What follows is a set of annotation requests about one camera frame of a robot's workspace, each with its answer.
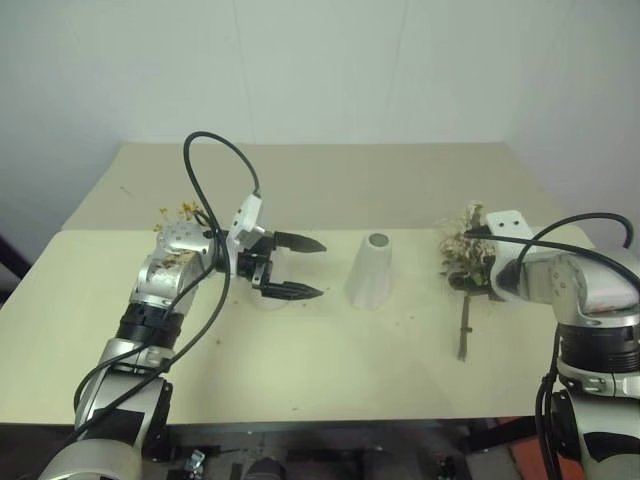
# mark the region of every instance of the white wall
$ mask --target white wall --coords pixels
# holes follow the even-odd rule
[[[632,3],[602,8],[631,22]],[[572,4],[3,2],[0,232],[35,257],[120,142],[179,142],[195,129],[247,143],[489,142],[511,132],[535,167],[546,158],[526,145],[546,134],[520,99],[549,68]],[[587,37],[585,50],[611,42]],[[512,130],[519,106],[518,123],[531,127]],[[553,171],[541,177],[556,186]]]
[[[576,2],[508,144],[568,213],[614,211],[640,229],[640,2]],[[584,228],[603,247],[620,244],[611,223]]]

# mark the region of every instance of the table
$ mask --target table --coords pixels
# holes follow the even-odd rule
[[[433,228],[470,200],[520,210],[530,225],[563,215],[503,143],[242,145],[260,177],[270,227],[281,230]],[[194,170],[221,225],[252,189],[223,145],[193,146]],[[125,144],[65,230],[150,230],[195,199],[180,145]]]
[[[172,424],[530,415],[555,319],[544,305],[474,298],[469,356],[456,359],[461,294],[439,275],[439,232],[387,229],[394,286],[353,309],[344,281],[365,230],[302,231],[323,254],[287,255],[324,296],[259,309],[238,279],[212,331],[168,374]],[[568,227],[550,235],[589,246]],[[0,423],[68,424],[72,397],[123,314],[151,231],[59,233],[0,310]],[[200,286],[177,347],[208,317],[222,275]]]

